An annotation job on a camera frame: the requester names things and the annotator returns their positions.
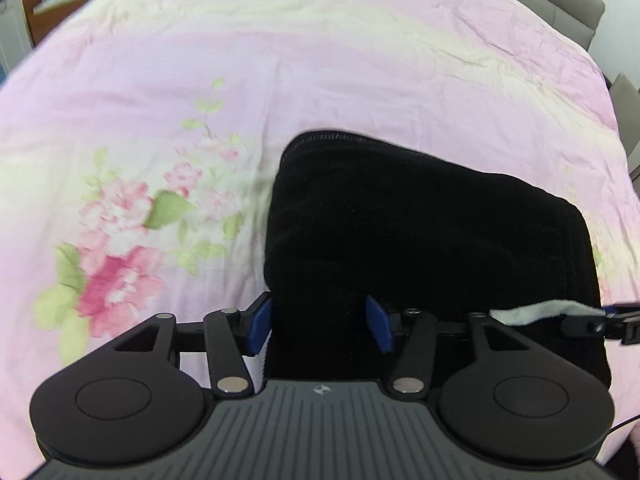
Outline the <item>white pants drawstring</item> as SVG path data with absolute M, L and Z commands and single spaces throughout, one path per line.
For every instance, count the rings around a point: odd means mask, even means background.
M 494 309 L 489 312 L 489 315 L 506 326 L 526 326 L 562 315 L 602 318 L 606 313 L 602 309 L 588 307 L 572 300 L 549 300 L 510 310 Z

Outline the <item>black pants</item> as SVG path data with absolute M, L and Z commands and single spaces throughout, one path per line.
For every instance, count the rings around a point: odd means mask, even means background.
M 268 212 L 272 292 L 265 373 L 375 377 L 384 366 L 366 302 L 441 320 L 601 297 L 584 217 L 505 174 L 341 131 L 286 147 Z

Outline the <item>grey chair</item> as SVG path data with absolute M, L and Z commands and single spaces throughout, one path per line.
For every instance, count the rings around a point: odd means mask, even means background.
M 639 143 L 639 90 L 624 73 L 619 73 L 610 88 L 620 142 L 630 156 Z

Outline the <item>pink floral duvet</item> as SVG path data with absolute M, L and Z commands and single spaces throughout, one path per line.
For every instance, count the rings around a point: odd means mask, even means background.
M 577 206 L 604 302 L 639 296 L 639 201 L 589 54 L 518 0 L 91 0 L 1 88 L 1 474 L 30 398 L 158 311 L 262 289 L 297 133 L 358 131 Z

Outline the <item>white cabinet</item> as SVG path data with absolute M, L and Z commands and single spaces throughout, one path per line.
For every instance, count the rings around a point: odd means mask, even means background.
M 0 55 L 3 73 L 19 66 L 32 52 L 23 0 L 1 0 Z

